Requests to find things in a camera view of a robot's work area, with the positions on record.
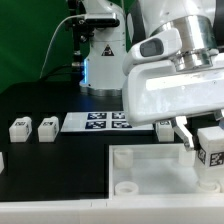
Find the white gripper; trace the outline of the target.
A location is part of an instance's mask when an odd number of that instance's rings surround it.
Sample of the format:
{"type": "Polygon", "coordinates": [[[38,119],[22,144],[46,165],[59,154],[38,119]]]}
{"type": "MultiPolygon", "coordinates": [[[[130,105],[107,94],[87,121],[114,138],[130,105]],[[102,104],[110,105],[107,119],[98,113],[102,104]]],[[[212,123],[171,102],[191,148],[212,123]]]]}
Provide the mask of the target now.
{"type": "Polygon", "coordinates": [[[135,44],[123,61],[126,80],[123,109],[129,124],[140,126],[171,120],[172,129],[187,151],[194,150],[187,117],[214,113],[224,119],[224,53],[211,52],[212,65],[179,71],[173,59],[182,47],[172,28],[135,44]]]}

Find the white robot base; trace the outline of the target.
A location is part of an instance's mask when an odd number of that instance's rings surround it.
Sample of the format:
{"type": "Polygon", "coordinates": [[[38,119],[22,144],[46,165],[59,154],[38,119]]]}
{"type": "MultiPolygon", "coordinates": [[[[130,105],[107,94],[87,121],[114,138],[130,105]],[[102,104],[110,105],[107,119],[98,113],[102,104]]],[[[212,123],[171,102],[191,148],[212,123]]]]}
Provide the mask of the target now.
{"type": "Polygon", "coordinates": [[[90,52],[84,59],[80,90],[96,96],[120,96],[125,75],[126,25],[123,9],[109,0],[83,0],[84,21],[92,22],[90,52]]]}

